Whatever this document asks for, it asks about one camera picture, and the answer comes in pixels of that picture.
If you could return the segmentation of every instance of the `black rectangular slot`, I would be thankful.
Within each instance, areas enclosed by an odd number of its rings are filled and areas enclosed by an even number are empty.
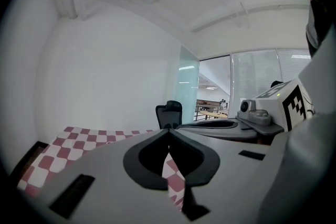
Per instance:
[[[251,151],[241,151],[239,155],[252,158],[252,159],[257,159],[259,161],[262,161],[265,158],[265,154],[255,153]]]
[[[69,219],[76,206],[94,181],[94,177],[80,175],[49,207],[60,216]]]

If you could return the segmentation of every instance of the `office chair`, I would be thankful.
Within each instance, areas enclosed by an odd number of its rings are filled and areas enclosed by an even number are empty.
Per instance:
[[[166,105],[155,108],[160,129],[176,129],[182,124],[182,105],[177,101],[167,101]]]

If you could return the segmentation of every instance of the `frosted glass panel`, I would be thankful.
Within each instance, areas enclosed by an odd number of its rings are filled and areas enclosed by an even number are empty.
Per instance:
[[[174,100],[182,104],[183,124],[194,121],[199,71],[200,63],[198,59],[181,46],[180,64]]]
[[[278,49],[278,56],[284,82],[298,78],[298,75],[310,62],[308,49]]]
[[[229,118],[235,118],[244,99],[254,98],[282,81],[275,50],[250,51],[232,54],[232,90]]]

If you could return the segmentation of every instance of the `chair headrest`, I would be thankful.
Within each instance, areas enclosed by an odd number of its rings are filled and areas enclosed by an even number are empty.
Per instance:
[[[162,111],[163,112],[167,112],[167,111],[181,112],[182,105],[181,103],[177,101],[167,101],[167,105]]]

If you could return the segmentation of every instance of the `camera lens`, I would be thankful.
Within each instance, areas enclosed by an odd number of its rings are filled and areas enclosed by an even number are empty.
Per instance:
[[[240,110],[242,112],[246,112],[247,109],[248,109],[248,103],[244,101],[243,103],[241,103]]]

